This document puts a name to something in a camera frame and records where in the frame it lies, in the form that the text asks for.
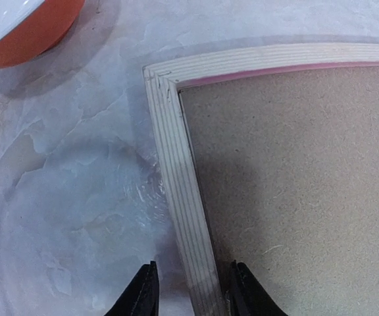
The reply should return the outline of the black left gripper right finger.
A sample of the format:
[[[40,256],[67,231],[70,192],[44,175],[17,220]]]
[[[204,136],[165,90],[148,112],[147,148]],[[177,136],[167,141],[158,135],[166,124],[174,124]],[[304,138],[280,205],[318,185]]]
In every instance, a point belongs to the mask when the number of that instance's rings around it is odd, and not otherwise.
[[[243,262],[233,261],[230,264],[228,293],[230,315],[285,316],[285,312],[273,301]]]

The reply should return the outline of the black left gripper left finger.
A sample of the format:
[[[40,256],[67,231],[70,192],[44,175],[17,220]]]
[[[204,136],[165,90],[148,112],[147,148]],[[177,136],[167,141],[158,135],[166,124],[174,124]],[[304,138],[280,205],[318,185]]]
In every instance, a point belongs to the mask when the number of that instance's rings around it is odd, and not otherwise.
[[[140,267],[105,316],[157,316],[159,314],[159,276],[151,261]]]

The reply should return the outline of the brown cardboard backing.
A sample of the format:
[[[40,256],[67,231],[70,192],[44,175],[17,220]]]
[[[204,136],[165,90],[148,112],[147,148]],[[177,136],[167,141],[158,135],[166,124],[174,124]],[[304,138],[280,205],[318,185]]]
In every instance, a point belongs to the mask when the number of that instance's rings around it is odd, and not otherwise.
[[[222,282],[238,260],[288,315],[379,315],[379,67],[180,97]]]

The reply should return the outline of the pink wooden picture frame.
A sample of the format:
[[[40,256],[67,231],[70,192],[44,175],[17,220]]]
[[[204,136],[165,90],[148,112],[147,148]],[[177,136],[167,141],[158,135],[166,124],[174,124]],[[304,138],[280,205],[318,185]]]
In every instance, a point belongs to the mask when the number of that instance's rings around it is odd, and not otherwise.
[[[164,191],[196,315],[225,315],[227,311],[197,183],[180,90],[259,74],[375,65],[379,65],[377,43],[291,43],[204,53],[144,68]]]

